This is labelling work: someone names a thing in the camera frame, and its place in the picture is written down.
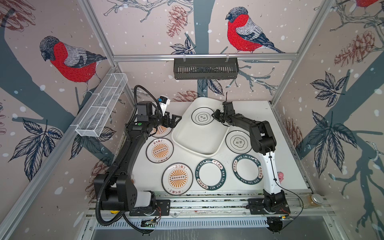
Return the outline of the white flower plate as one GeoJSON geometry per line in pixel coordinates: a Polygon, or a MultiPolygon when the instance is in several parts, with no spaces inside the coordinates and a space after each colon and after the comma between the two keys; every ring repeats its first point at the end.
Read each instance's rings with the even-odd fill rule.
{"type": "Polygon", "coordinates": [[[250,136],[243,131],[229,132],[226,145],[235,154],[247,154],[252,149],[250,136]]]}
{"type": "Polygon", "coordinates": [[[212,117],[212,114],[214,111],[207,107],[201,107],[196,110],[191,115],[191,119],[194,124],[199,126],[205,126],[210,124],[214,118],[212,117]]]}

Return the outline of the green rim plate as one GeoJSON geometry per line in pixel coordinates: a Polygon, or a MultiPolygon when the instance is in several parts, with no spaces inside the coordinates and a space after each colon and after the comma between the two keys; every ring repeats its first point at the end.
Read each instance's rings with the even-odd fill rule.
{"type": "Polygon", "coordinates": [[[197,165],[195,178],[204,190],[216,191],[224,185],[227,179],[227,172],[219,161],[205,159],[197,165]]]}
{"type": "Polygon", "coordinates": [[[263,179],[261,163],[251,155],[243,154],[235,157],[232,168],[235,177],[246,185],[257,185],[263,179]]]}

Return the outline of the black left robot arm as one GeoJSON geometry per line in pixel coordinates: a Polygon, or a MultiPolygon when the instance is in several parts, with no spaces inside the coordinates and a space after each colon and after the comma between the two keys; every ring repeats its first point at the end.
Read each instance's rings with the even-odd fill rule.
{"type": "Polygon", "coordinates": [[[164,96],[155,103],[143,101],[137,104],[133,119],[126,124],[126,140],[112,168],[94,179],[97,211],[148,211],[156,209],[155,194],[140,192],[132,182],[132,172],[139,152],[158,126],[174,128],[180,116],[166,111],[170,100],[164,96]]]}

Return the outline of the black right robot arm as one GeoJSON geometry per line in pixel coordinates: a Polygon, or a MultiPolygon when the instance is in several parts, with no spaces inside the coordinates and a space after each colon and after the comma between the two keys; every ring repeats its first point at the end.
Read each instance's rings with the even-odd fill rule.
{"type": "Polygon", "coordinates": [[[275,150],[277,141],[268,121],[256,121],[237,114],[232,102],[223,102],[223,111],[217,109],[212,117],[225,126],[234,126],[250,134],[252,150],[262,154],[264,175],[264,209],[275,213],[287,204],[283,188],[280,186],[276,169],[275,150]]]}

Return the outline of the white plastic bin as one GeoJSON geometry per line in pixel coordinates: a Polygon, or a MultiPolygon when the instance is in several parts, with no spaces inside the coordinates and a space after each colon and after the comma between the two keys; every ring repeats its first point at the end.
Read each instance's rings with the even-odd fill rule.
{"type": "Polygon", "coordinates": [[[191,115],[194,110],[201,107],[210,108],[214,112],[217,109],[223,111],[221,101],[205,97],[195,99],[172,131],[172,140],[179,147],[192,154],[210,158],[219,152],[229,132],[229,127],[215,119],[205,126],[194,124],[191,115]]]}

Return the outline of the orange sunburst plate back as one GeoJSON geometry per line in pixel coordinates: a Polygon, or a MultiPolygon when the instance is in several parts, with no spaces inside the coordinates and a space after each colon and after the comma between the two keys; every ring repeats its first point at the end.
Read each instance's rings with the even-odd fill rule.
{"type": "Polygon", "coordinates": [[[150,135],[155,138],[163,138],[172,132],[172,128],[166,128],[164,126],[158,126],[150,132],[150,135]]]}

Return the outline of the orange sunburst plate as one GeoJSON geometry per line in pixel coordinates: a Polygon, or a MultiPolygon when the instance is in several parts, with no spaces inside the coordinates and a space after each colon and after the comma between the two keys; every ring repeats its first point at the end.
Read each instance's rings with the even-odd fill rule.
{"type": "Polygon", "coordinates": [[[148,160],[155,164],[160,164],[167,161],[171,158],[173,153],[173,143],[165,138],[159,138],[151,141],[146,149],[146,156],[148,160]]]}
{"type": "Polygon", "coordinates": [[[194,175],[189,166],[175,163],[163,172],[162,186],[166,193],[173,196],[186,194],[191,188],[194,175]]]}
{"type": "Polygon", "coordinates": [[[172,128],[166,128],[164,126],[158,126],[150,132],[150,135],[155,138],[163,138],[172,132],[172,128]]]}

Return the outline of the orange sunburst plate middle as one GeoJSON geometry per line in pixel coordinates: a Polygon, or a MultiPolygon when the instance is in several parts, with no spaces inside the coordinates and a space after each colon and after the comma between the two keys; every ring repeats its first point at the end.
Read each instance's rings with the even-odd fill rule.
{"type": "Polygon", "coordinates": [[[159,138],[151,141],[146,149],[146,156],[148,160],[155,164],[160,164],[167,161],[171,158],[173,153],[173,143],[165,138],[159,138]]]}

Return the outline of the orange sunburst plate front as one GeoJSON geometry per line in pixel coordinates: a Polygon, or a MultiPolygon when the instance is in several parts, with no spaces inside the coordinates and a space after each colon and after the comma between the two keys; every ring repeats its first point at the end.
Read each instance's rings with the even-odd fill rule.
{"type": "Polygon", "coordinates": [[[191,188],[194,175],[189,166],[175,163],[163,172],[162,186],[166,193],[173,196],[186,194],[191,188]]]}

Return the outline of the pink bear toy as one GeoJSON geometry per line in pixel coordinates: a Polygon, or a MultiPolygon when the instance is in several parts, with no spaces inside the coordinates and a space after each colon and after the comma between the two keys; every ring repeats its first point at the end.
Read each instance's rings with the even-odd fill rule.
{"type": "Polygon", "coordinates": [[[280,183],[282,183],[283,180],[284,180],[284,173],[283,172],[278,172],[278,178],[279,178],[280,183]]]}

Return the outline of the small glass jar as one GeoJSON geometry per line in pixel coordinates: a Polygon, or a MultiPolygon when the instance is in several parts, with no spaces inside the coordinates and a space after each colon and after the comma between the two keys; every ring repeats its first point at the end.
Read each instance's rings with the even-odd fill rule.
{"type": "Polygon", "coordinates": [[[322,206],[324,203],[324,199],[319,194],[310,194],[306,196],[306,201],[304,203],[304,208],[317,208],[322,206]]]}

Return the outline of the white mesh wall shelf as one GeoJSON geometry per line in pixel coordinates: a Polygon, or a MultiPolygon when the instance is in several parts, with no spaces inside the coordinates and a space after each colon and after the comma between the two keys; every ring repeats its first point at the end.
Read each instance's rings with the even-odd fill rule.
{"type": "Polygon", "coordinates": [[[127,81],[127,76],[123,73],[108,75],[108,80],[100,92],[96,94],[95,100],[77,125],[76,132],[78,135],[81,137],[100,137],[127,81]]]}

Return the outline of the aluminium frame crossbar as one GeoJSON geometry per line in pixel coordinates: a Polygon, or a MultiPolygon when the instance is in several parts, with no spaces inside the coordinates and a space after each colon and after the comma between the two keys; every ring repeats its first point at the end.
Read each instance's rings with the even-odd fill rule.
{"type": "Polygon", "coordinates": [[[173,61],[174,59],[211,59],[211,58],[237,58],[238,60],[295,60],[296,53],[257,53],[257,54],[195,54],[195,55],[115,55],[113,60],[120,62],[162,62],[173,61]]]}

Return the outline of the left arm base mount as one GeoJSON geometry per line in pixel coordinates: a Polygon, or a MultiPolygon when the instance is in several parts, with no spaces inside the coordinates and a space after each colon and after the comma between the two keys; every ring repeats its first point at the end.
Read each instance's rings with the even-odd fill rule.
{"type": "Polygon", "coordinates": [[[170,214],[170,200],[156,200],[148,207],[135,208],[129,212],[132,217],[163,217],[170,214]]]}

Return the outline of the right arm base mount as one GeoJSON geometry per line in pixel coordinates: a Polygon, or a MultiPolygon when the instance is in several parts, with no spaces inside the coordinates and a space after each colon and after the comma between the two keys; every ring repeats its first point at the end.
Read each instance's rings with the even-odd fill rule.
{"type": "Polygon", "coordinates": [[[290,215],[291,211],[287,203],[265,203],[264,199],[248,199],[246,209],[252,215],[290,215]]]}

